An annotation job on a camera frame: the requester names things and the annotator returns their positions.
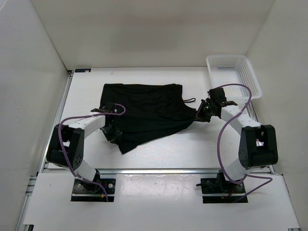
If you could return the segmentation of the black shorts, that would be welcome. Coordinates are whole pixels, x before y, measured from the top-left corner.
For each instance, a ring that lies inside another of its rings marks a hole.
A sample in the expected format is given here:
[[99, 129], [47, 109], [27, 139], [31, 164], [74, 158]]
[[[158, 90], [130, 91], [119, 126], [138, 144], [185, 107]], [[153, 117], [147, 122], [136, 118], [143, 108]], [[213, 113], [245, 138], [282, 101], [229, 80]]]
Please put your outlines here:
[[116, 119], [123, 132], [115, 143], [122, 154], [146, 142], [169, 136], [188, 128], [197, 111], [182, 98], [182, 85], [105, 84], [100, 107], [106, 103], [121, 104], [126, 112]]

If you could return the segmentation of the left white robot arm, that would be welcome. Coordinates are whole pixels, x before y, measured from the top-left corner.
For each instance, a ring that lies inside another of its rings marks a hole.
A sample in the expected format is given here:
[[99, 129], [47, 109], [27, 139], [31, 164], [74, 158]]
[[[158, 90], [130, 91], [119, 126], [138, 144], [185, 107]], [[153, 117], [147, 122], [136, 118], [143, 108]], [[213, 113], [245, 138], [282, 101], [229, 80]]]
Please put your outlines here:
[[121, 116], [126, 108], [117, 103], [106, 103], [102, 108], [94, 108], [88, 115], [63, 119], [54, 127], [47, 150], [48, 162], [69, 170], [75, 178], [84, 182], [91, 193], [101, 187], [98, 170], [84, 160], [84, 142], [93, 132], [104, 127], [108, 116]]

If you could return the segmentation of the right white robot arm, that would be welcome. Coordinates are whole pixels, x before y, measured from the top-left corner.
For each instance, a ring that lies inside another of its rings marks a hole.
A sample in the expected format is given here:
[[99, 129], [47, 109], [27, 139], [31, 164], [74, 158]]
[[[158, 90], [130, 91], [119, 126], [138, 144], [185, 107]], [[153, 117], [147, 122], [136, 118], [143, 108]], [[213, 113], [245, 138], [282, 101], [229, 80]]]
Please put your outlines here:
[[[224, 193], [228, 192], [234, 184], [242, 183], [255, 169], [275, 165], [278, 162], [274, 126], [262, 125], [244, 112], [252, 98], [251, 90], [245, 85], [238, 84], [249, 92], [247, 102], [240, 108], [236, 102], [227, 100], [224, 92], [226, 86], [227, 84], [210, 89], [209, 97], [202, 100], [196, 115], [200, 122], [210, 122], [213, 116], [226, 122], [217, 140], [218, 162], [224, 176], [216, 180], [216, 187]], [[238, 157], [225, 167], [220, 154], [220, 142], [222, 133], [228, 125], [240, 135], [240, 143]]]

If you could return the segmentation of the white plastic basket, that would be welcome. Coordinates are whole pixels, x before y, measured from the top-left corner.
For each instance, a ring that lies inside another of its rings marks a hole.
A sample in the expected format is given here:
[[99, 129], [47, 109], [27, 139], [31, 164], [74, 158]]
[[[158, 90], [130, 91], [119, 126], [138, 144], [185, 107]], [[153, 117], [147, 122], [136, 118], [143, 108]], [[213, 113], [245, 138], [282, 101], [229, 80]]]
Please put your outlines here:
[[252, 92], [252, 99], [259, 99], [262, 91], [253, 68], [244, 55], [210, 55], [206, 64], [212, 88], [226, 85], [225, 95], [228, 100], [245, 103]]

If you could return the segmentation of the small blue label sticker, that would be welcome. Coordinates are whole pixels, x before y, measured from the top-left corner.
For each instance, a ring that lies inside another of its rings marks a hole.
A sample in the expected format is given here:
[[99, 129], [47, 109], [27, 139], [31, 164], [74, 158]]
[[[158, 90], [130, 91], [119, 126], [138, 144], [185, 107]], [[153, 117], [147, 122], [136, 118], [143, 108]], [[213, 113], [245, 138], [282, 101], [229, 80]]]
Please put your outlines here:
[[89, 73], [91, 72], [91, 68], [78, 68], [75, 69], [75, 73]]

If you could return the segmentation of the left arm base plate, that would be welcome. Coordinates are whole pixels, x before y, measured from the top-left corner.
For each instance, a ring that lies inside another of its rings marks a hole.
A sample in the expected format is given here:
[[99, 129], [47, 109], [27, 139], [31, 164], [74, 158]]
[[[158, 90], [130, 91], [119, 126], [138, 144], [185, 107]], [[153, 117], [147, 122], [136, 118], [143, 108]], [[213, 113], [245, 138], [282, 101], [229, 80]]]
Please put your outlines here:
[[71, 201], [72, 202], [113, 202], [115, 199], [116, 179], [101, 178], [100, 185], [86, 183], [75, 179]]

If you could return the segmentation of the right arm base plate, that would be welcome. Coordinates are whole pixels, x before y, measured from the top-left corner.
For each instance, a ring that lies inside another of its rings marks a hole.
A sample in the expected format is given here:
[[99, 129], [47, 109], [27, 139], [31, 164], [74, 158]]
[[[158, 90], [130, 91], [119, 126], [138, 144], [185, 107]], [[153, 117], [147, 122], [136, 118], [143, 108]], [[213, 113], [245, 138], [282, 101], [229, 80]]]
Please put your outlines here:
[[222, 171], [215, 178], [201, 178], [196, 187], [201, 188], [203, 204], [248, 203], [244, 184], [226, 180]]

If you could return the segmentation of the aluminium frame rail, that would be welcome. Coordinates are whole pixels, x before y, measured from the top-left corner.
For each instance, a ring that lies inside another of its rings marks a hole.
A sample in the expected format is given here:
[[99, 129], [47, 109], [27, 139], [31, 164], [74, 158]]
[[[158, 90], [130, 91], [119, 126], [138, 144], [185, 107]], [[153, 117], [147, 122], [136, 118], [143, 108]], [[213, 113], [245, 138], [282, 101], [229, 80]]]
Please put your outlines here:
[[85, 160], [116, 179], [115, 200], [72, 202], [73, 177], [52, 164], [38, 174], [24, 209], [33, 231], [296, 231], [299, 229], [284, 178], [265, 168], [249, 178], [258, 190], [244, 204], [204, 204], [196, 185], [214, 177], [216, 140], [223, 121], [194, 123], [187, 130], [121, 154], [100, 131], [85, 141]]

